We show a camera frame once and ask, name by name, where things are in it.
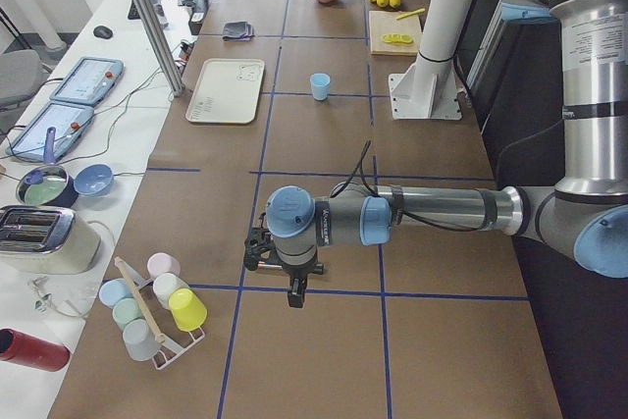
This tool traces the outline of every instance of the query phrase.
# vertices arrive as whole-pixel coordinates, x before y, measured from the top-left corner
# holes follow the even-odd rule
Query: red cylinder
[[[0,360],[56,372],[70,360],[70,351],[14,329],[0,329]]]

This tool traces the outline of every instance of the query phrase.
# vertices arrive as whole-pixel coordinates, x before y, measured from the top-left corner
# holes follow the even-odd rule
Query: yellow cup
[[[207,319],[207,308],[189,288],[180,288],[171,294],[168,306],[182,331],[194,331]]]

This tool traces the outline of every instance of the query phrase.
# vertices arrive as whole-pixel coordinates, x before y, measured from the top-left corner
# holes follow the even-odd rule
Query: white tray
[[[192,123],[252,122],[263,75],[264,61],[260,59],[208,59],[185,117]]]

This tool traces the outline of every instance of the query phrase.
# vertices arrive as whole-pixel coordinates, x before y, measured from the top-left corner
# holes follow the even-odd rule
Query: white table
[[[127,20],[131,0],[105,0],[82,30],[77,40],[51,74],[62,78],[82,56],[115,58],[124,61],[125,71],[111,93],[96,108],[96,112],[120,102],[129,92],[144,82],[158,69],[148,37],[140,20]],[[192,41],[187,27],[185,9],[177,7],[176,0],[163,0],[169,25],[164,30],[171,49],[177,48],[182,39]],[[101,39],[93,36],[97,25],[108,26],[114,36]],[[46,104],[58,82],[45,85],[26,108],[18,124],[26,125]],[[172,99],[170,87],[163,74],[158,74],[151,85],[131,98],[129,109],[117,122],[109,150],[106,154],[79,159],[64,165],[70,175],[95,163],[106,163],[114,173],[143,173],[168,114]],[[124,104],[99,115],[79,139],[78,145],[64,159],[91,155],[105,149],[107,134],[112,123],[123,111]],[[10,134],[15,139],[17,131]],[[5,141],[0,155],[5,155]],[[35,164],[27,164],[14,158],[0,161],[6,173],[21,178]],[[55,304],[67,312],[70,301],[81,311],[87,311],[102,281],[115,244],[120,236],[131,209],[142,176],[116,177],[111,192],[103,197],[80,196],[73,209],[86,221],[98,221],[106,225],[92,224],[100,234],[101,244],[91,268],[77,275],[48,276],[44,288],[52,293]],[[0,206],[19,204],[15,196],[16,181],[0,179]],[[74,351],[84,321],[66,318],[48,310],[39,313],[34,309],[34,293],[27,282],[36,274],[20,272],[0,263],[0,328],[12,328],[53,342],[62,342]],[[50,373],[34,368],[0,362],[0,416],[3,419],[36,419],[47,416],[61,387],[67,367]]]

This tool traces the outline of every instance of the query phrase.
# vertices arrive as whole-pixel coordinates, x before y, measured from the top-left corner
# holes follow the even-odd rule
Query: cup
[[[189,288],[180,288],[168,300],[175,323],[181,331],[198,329],[207,319],[207,308]]]
[[[146,268],[150,274],[150,278],[155,280],[161,274],[167,272],[178,275],[181,272],[181,264],[170,254],[165,252],[157,252],[151,255],[146,262]]]
[[[121,299],[131,298],[132,294],[125,279],[114,279],[103,284],[98,297],[105,306],[113,308]]]
[[[316,100],[325,100],[330,93],[331,78],[324,73],[316,73],[310,76],[310,85],[312,86],[312,96]]]
[[[121,331],[133,320],[143,318],[141,310],[134,298],[121,299],[116,303],[112,311],[114,321]]]
[[[168,306],[168,299],[179,288],[189,288],[189,285],[177,277],[175,274],[166,273],[161,274],[153,282],[153,291],[161,305],[170,309]]]
[[[70,360],[70,351],[14,329],[0,329],[0,360],[56,372]]]
[[[145,319],[135,319],[128,323],[122,332],[122,339],[129,357],[138,362],[150,360],[161,348]]]

